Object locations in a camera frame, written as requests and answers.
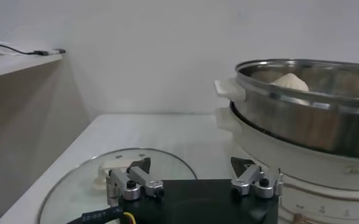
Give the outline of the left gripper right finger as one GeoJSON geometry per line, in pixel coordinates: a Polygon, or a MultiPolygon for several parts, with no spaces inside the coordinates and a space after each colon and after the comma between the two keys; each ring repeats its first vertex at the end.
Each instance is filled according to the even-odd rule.
{"type": "Polygon", "coordinates": [[[283,173],[279,168],[264,170],[250,159],[237,157],[231,157],[230,162],[236,175],[231,180],[231,186],[241,197],[251,192],[262,199],[282,195],[283,173]]]}

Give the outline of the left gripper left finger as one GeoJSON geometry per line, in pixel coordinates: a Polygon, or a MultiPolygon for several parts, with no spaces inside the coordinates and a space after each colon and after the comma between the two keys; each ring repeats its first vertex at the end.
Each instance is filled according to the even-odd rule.
{"type": "Polygon", "coordinates": [[[107,204],[114,206],[119,201],[134,202],[142,197],[161,199],[164,196],[162,180],[149,174],[151,159],[133,161],[128,167],[109,167],[106,175],[107,204]]]}

